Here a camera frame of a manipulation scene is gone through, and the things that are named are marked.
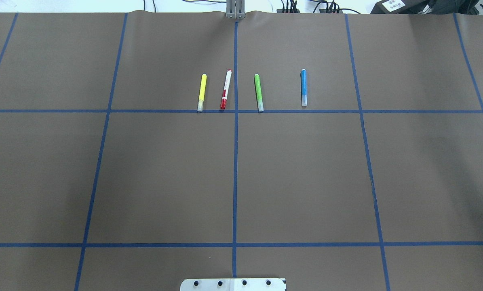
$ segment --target marker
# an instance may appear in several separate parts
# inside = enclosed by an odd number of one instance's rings
[[[221,94],[221,104],[219,106],[220,109],[224,110],[225,106],[227,106],[227,95],[229,94],[229,86],[230,86],[230,76],[232,75],[232,70],[227,70],[227,76],[225,77],[225,86],[223,86],[223,93]]]
[[[259,74],[254,75],[254,83],[256,84],[256,98],[257,98],[257,110],[262,112],[263,110],[263,96],[261,94],[261,80]]]
[[[207,75],[203,74],[202,81],[200,83],[200,94],[198,96],[198,107],[196,109],[198,112],[202,112],[202,109],[204,108],[204,97],[206,96],[206,83],[207,83]]]
[[[308,106],[308,82],[306,81],[306,70],[301,71],[301,93],[302,93],[302,105]]]

